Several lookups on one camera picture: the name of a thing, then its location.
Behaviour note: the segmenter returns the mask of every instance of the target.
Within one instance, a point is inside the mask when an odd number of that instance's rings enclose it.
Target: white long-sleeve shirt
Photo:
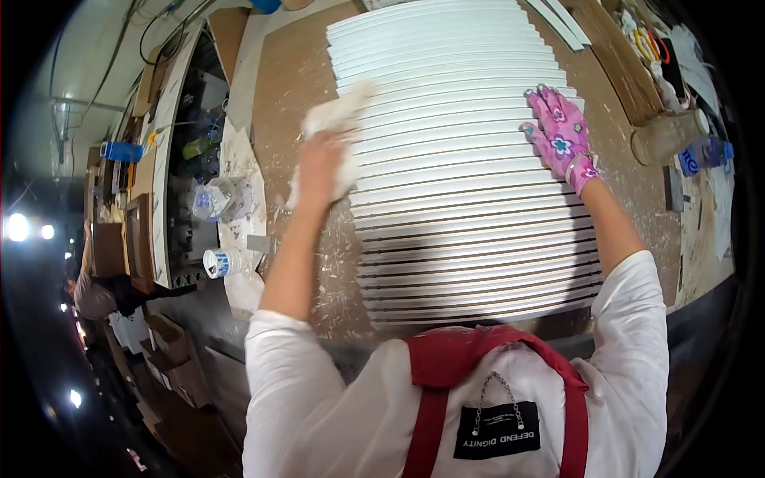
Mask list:
[[[622,261],[592,306],[595,353],[571,363],[589,384],[586,476],[653,476],[666,436],[669,352],[666,308],[650,252]],[[246,338],[252,398],[244,476],[400,476],[417,418],[406,342],[390,340],[347,388],[305,322],[271,311]],[[518,402],[539,412],[538,450],[484,460],[454,458],[461,409],[477,407],[483,382],[498,372]],[[510,403],[496,381],[484,407]],[[563,381],[525,345],[498,347],[449,393],[432,476],[557,476],[563,451]]]

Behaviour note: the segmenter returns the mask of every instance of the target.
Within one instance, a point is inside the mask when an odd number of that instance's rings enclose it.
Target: gray shirt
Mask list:
[[[74,288],[74,307],[86,319],[101,319],[117,310],[114,296],[81,272]]]

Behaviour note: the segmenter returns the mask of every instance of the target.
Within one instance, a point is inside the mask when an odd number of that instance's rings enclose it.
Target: metal chain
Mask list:
[[[478,436],[478,431],[480,429],[480,411],[483,408],[483,396],[486,394],[486,387],[487,385],[489,385],[489,382],[491,382],[491,379],[497,379],[505,387],[505,390],[507,390],[507,393],[510,394],[510,401],[513,403],[513,410],[515,410],[516,412],[516,420],[518,421],[518,429],[522,430],[524,428],[523,418],[521,418],[521,412],[518,409],[516,398],[513,396],[513,391],[510,390],[510,386],[507,385],[507,382],[505,382],[505,379],[503,379],[499,373],[494,372],[492,370],[489,376],[486,377],[486,381],[483,383],[483,388],[480,390],[480,400],[478,402],[478,410],[476,410],[476,426],[473,427],[474,437]]]

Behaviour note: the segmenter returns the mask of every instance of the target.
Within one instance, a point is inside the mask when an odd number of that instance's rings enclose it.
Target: blue bottle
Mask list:
[[[141,145],[132,145],[130,143],[121,143],[119,141],[108,141],[101,143],[99,149],[101,158],[111,161],[122,161],[124,163],[137,163],[143,155]]]
[[[282,4],[282,0],[249,0],[254,6],[258,7],[258,10],[262,11],[266,15],[277,11],[279,5]]]

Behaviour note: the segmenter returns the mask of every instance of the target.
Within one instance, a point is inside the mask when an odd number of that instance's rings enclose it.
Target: black label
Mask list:
[[[480,411],[478,435],[473,435],[477,408],[462,407],[460,427],[457,429],[457,445],[454,458],[462,460],[485,460],[505,457],[523,451],[538,450],[539,415],[534,402],[518,402],[523,419],[523,429],[518,429],[518,419],[513,404],[506,403]]]

